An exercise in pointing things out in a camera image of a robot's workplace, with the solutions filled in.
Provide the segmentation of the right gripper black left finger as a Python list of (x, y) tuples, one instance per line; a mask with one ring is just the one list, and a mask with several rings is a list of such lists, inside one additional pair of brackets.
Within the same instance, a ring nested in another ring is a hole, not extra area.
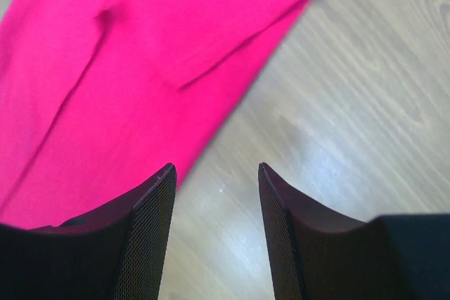
[(2, 299), (156, 299), (176, 194), (167, 164), (59, 226), (1, 226)]

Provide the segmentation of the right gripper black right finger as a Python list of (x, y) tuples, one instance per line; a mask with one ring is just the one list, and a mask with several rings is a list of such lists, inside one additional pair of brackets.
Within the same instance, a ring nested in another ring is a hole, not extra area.
[(449, 215), (363, 222), (288, 184), (268, 164), (259, 198), (277, 299), (448, 299)]

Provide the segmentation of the pink t shirt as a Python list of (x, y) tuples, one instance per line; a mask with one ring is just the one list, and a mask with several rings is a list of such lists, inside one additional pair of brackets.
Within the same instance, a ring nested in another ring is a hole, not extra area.
[(58, 225), (184, 178), (311, 0), (12, 0), (1, 222)]

